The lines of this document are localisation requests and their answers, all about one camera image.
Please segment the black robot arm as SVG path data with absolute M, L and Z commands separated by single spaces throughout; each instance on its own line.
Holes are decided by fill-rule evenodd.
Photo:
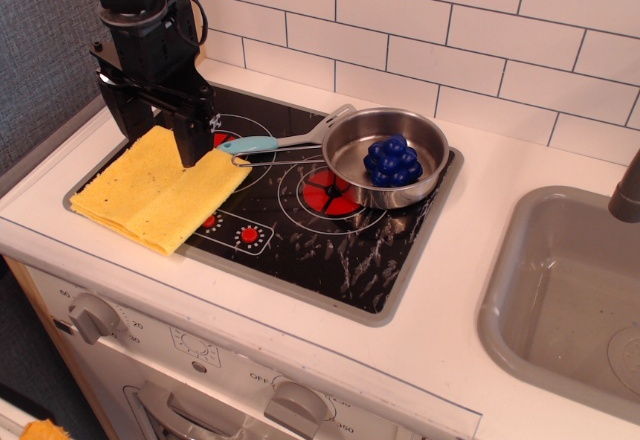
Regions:
M 196 69 L 208 23 L 198 0 L 99 0 L 108 42 L 94 42 L 102 97 L 121 132 L 135 141 L 153 126 L 169 128 L 182 164 L 213 147 L 213 87 Z

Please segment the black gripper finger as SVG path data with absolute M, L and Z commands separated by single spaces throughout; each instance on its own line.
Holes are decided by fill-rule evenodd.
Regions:
M 195 166 L 213 148 L 214 114 L 211 104 L 174 111 L 160 109 L 158 121 L 173 132 L 184 167 Z
M 100 79 L 99 87 L 116 124 L 128 139 L 140 138 L 156 124 L 152 97 L 138 83 Z

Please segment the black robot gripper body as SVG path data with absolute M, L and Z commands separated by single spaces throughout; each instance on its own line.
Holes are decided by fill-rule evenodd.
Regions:
M 164 111 L 211 116 L 213 88 L 199 74 L 200 47 L 190 0 L 156 0 L 137 14 L 101 9 L 112 43 L 95 50 L 113 87 Z

